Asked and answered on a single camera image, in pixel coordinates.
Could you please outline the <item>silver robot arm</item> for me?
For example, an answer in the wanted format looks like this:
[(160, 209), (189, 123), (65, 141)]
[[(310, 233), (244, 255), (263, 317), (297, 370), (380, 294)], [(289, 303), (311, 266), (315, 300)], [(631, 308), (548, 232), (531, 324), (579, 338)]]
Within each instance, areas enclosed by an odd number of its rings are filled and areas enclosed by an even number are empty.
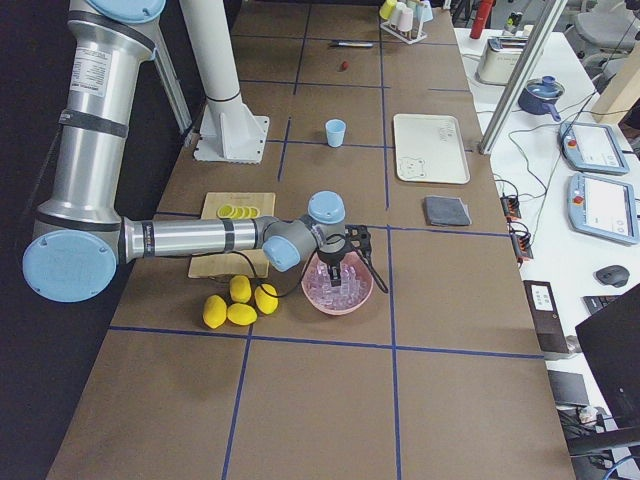
[(22, 271), (39, 295), (80, 302), (101, 293), (119, 265), (142, 257), (261, 250), (279, 271), (310, 256), (332, 274), (350, 249), (345, 209), (331, 191), (311, 196), (293, 221), (132, 221), (114, 207), (140, 65), (171, 67), (162, 47), (161, 1), (74, 1), (77, 41), (53, 193), (36, 212)]

